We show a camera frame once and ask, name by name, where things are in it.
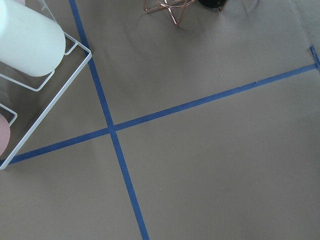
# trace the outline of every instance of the copper wire stand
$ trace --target copper wire stand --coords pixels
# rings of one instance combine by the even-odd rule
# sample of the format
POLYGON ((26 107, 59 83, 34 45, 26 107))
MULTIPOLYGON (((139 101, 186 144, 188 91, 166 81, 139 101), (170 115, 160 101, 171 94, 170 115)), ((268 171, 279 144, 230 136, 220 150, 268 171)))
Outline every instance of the copper wire stand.
POLYGON ((191 5, 195 0, 173 0, 171 2, 168 2, 167 0, 163 0, 164 2, 161 2, 161 0, 154 0, 154 1, 158 4, 158 6, 148 8, 147 0, 144 0, 143 10, 145 12, 153 12, 161 9, 168 9, 169 14, 174 22, 174 25, 179 26, 182 20, 182 17, 184 16, 186 7, 191 5), (172 11, 173 9, 182 9, 182 12, 178 20, 172 11))

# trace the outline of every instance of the pink object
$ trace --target pink object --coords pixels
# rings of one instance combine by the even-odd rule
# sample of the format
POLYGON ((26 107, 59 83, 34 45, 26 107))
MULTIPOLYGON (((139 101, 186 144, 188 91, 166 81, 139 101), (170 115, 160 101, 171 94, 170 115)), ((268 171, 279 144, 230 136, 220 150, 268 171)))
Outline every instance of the pink object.
POLYGON ((0 114, 0 156, 6 150, 10 140, 10 126, 4 116, 0 114))

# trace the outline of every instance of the white cylinder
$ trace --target white cylinder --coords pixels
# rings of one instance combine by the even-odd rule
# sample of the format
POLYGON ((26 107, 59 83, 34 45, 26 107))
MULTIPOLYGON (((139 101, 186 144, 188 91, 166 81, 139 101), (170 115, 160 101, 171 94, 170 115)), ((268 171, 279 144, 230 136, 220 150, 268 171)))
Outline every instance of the white cylinder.
POLYGON ((61 62, 66 39, 53 20, 14 0, 0 0, 0 61, 32 77, 61 62))

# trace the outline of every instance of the blue tape line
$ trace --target blue tape line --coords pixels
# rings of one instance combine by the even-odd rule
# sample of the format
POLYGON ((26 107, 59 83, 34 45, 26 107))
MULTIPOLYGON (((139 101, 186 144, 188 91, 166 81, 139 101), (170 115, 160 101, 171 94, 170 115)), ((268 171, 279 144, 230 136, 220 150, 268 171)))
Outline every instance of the blue tape line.
POLYGON ((95 139, 98 137, 101 137, 103 135, 107 135, 109 133, 109 129, 108 128, 104 128, 101 130, 97 130, 94 132, 90 132, 81 136, 77 136, 68 140, 64 140, 49 146, 44 146, 42 148, 36 149, 36 150, 32 150, 20 155, 15 156, 12 161, 9 164, 14 164, 14 163, 18 163, 21 162, 23 160, 27 160, 36 156, 40 156, 42 154, 46 154, 46 153, 50 153, 52 151, 55 150, 59 150, 59 149, 63 149, 78 143, 82 143, 91 139, 95 139))
POLYGON ((315 46, 311 45, 310 49, 311 49, 315 64, 316 64, 316 66, 318 68, 318 71, 319 71, 319 74, 320 74, 320 61, 319 61, 318 54, 316 52, 315 46))
MULTIPOLYGON (((78 11, 78 8, 77 8, 77 5, 76 5, 76 2, 75 2, 75 0, 69 0, 69 3, 70 3, 70 6, 71 6, 71 10, 72 10, 73 16, 74 16, 76 27, 77 27, 79 35, 80 35, 80 39, 81 39, 82 43, 88 49, 90 49, 89 43, 88 43, 88 40, 87 40, 87 36, 86 36, 85 30, 84 30, 84 27, 83 27, 83 24, 82 24, 82 21, 81 21, 81 18, 80 18, 80 14, 79 14, 79 11, 78 11)), ((109 129, 109 132, 110 132, 110 136, 111 136, 111 139, 112 139, 114 150, 115 150, 115 153, 116 153, 119 165, 120 165, 120 169, 121 169, 121 172, 122 172, 124 183, 125 183, 126 189, 128 191, 128 195, 129 195, 129 198, 130 198, 130 201, 131 201, 131 205, 132 205, 132 208, 133 208, 133 211, 134 211, 134 215, 135 215, 138 227, 140 229, 140 233, 141 233, 142 239, 143 240, 149 240, 149 235, 148 235, 148 232, 147 232, 145 221, 143 219, 143 216, 142 216, 142 213, 141 213, 141 209, 139 207, 139 203, 138 203, 138 199, 137 199, 137 196, 136 196, 136 193, 135 193, 135 189, 134 189, 134 186, 132 184, 132 180, 131 180, 131 177, 130 177, 130 174, 129 174, 129 171, 128 171, 126 160, 125 160, 123 151, 121 149, 121 145, 120 145, 120 142, 119 142, 119 139, 118 139, 118 136, 117 136, 117 132, 115 130, 115 125, 114 125, 114 122, 113 122, 113 119, 112 119, 112 116, 111 116, 111 113, 110 113, 110 110, 109 110, 109 107, 108 107, 106 96, 104 94, 104 91, 103 91, 103 88, 102 88, 102 85, 101 85, 101 81, 100 81, 100 78, 99 78, 99 75, 98 75, 98 71, 97 71, 94 59, 92 58, 89 61, 88 64, 89 64, 89 68, 90 68, 90 71, 91 71, 91 75, 92 75, 92 78, 93 78, 93 81, 94 81, 94 85, 95 85, 99 100, 100 100, 100 103, 101 103, 102 111, 103 111, 106 123, 108 125, 108 129, 109 129)))
POLYGON ((233 89, 230 89, 227 91, 223 91, 223 92, 216 93, 216 94, 213 94, 210 96, 206 96, 206 97, 200 98, 198 100, 190 101, 190 102, 187 102, 187 103, 184 103, 184 104, 181 104, 178 106, 174 106, 174 107, 162 110, 162 111, 151 113, 146 116, 138 117, 136 119, 117 124, 114 127, 115 127, 116 131, 130 128, 135 125, 139 125, 139 124, 151 121, 151 120, 162 118, 162 117, 170 115, 170 114, 174 114, 174 113, 186 110, 186 109, 190 109, 190 108, 193 108, 193 107, 196 107, 196 106, 199 106, 202 104, 206 104, 206 103, 218 100, 218 99, 222 99, 222 98, 234 95, 234 94, 238 94, 238 93, 250 90, 250 89, 254 89, 254 88, 260 87, 262 85, 270 84, 270 83, 273 83, 273 82, 276 82, 279 80, 283 80, 283 79, 292 77, 294 75, 305 73, 307 71, 314 70, 316 68, 317 68, 316 64, 304 66, 304 67, 301 67, 301 68, 298 68, 298 69, 295 69, 292 71, 288 71, 288 72, 285 72, 285 73, 282 73, 279 75, 275 75, 275 76, 272 76, 269 78, 255 81, 255 82, 252 82, 252 83, 240 86, 240 87, 236 87, 236 88, 233 88, 233 89))

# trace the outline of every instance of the white metal frame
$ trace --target white metal frame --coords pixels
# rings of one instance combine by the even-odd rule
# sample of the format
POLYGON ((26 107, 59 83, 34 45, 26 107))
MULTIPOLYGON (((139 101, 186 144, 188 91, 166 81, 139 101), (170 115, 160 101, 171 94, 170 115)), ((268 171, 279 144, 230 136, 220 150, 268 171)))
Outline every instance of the white metal frame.
POLYGON ((11 121, 9 122, 9 126, 11 127, 11 125, 15 122, 15 120, 18 117, 18 113, 16 113, 15 111, 13 111, 12 109, 8 108, 7 106, 3 105, 0 103, 0 107, 7 110, 8 112, 10 112, 11 114, 13 114, 13 118, 11 119, 11 121))
MULTIPOLYGON (((55 20, 54 16, 52 15, 50 9, 48 8, 47 4, 45 3, 44 0, 37 0, 41 5, 42 8, 41 10, 47 11, 49 14, 49 17, 51 17, 53 20, 55 20)), ((26 132, 26 134, 22 137, 22 139, 19 141, 19 143, 15 146, 15 148, 12 150, 12 152, 8 155, 8 157, 4 160, 2 165, 0 166, 0 170, 4 170, 8 164, 11 162, 11 160, 14 158, 14 156, 17 154, 17 152, 20 150, 20 148, 25 144, 27 139, 30 137, 30 135, 35 131, 35 129, 39 126, 41 121, 45 118, 45 116, 48 114, 48 112, 52 109, 52 107, 56 104, 56 102, 59 100, 59 98, 62 96, 62 94, 67 90, 67 88, 70 86, 70 84, 73 82, 73 80, 77 77, 77 75, 81 72, 81 70, 85 67, 85 65, 89 62, 89 60, 92 58, 92 53, 91 51, 85 47, 83 44, 81 44, 79 41, 75 40, 73 37, 68 35, 67 33, 64 33, 65 37, 74 42, 73 46, 68 50, 67 52, 64 53, 64 55, 69 55, 77 46, 82 48, 84 51, 86 51, 86 57, 82 61, 82 63, 77 67, 77 69, 73 72, 73 74, 70 76, 70 78, 65 82, 65 84, 62 86, 62 88, 59 90, 59 92, 54 96, 54 98, 51 100, 51 102, 48 104, 48 106, 44 109, 44 111, 40 114, 40 116, 37 118, 37 120, 34 122, 34 124, 29 128, 29 130, 26 132)), ((15 84, 18 84, 24 88, 30 89, 31 91, 38 92, 40 91, 46 83, 49 81, 49 79, 52 77, 55 71, 52 71, 50 75, 44 80, 44 82, 38 87, 38 88, 33 88, 28 85, 25 85, 19 81, 16 81, 10 77, 7 77, 3 74, 0 74, 0 77, 3 77, 15 84)), ((14 115, 14 118, 10 121, 10 126, 13 124, 13 122, 17 119, 18 114, 11 110, 10 108, 4 106, 3 104, 0 103, 0 107, 6 109, 10 113, 14 115)))

